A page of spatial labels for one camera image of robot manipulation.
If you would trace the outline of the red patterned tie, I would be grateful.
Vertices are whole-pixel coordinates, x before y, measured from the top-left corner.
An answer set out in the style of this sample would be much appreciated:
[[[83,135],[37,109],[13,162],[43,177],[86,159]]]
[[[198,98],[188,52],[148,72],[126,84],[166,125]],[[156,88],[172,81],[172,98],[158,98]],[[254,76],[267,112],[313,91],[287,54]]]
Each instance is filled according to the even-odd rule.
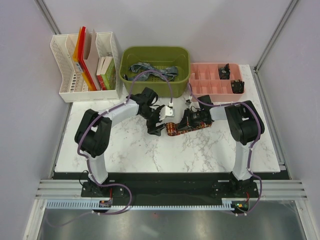
[[[174,123],[174,122],[168,122],[165,124],[165,129],[167,132],[167,135],[170,137],[175,137],[175,136],[179,136],[179,135],[183,135],[189,132],[193,132],[193,131],[198,131],[201,129],[205,129],[205,128],[209,128],[211,127],[212,124],[207,124],[204,122],[201,122],[200,124],[196,125],[196,126],[182,126],[179,127],[178,123]]]

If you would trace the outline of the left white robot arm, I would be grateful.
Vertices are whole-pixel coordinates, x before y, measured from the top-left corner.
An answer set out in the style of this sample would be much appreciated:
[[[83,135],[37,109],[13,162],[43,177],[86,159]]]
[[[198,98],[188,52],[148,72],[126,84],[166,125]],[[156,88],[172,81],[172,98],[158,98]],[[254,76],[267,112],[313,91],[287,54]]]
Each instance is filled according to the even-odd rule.
[[[126,100],[102,112],[88,109],[85,111],[74,141],[77,143],[77,154],[85,157],[89,178],[94,182],[92,191],[99,197],[106,196],[110,185],[105,180],[108,172],[104,154],[108,148],[111,130],[117,124],[137,115],[146,120],[147,133],[160,136],[165,124],[162,121],[174,115],[173,103],[153,108],[158,95],[146,87],[142,93],[130,94]]]

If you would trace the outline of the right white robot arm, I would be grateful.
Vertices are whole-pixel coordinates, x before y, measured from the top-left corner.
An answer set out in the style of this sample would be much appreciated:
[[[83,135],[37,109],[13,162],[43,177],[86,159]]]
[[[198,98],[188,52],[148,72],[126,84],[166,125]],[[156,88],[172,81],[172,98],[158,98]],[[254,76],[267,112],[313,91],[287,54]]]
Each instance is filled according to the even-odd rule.
[[[229,184],[229,191],[233,196],[240,197],[247,191],[244,181],[253,176],[253,147],[264,133],[265,125],[250,100],[218,106],[212,103],[211,97],[207,94],[197,98],[197,101],[199,109],[185,109],[177,129],[195,130],[215,121],[227,121],[231,136],[236,142],[235,163],[231,171],[236,180]]]

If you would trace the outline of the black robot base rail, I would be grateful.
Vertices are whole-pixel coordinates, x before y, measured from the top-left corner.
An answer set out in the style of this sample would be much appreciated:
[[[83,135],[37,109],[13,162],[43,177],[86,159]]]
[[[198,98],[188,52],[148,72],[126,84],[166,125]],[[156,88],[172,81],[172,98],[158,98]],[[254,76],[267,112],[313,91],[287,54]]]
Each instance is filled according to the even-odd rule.
[[[81,196],[110,197],[116,205],[193,206],[218,205],[223,198],[253,199],[259,196],[253,177],[237,181],[230,173],[115,173],[105,187],[88,179]]]

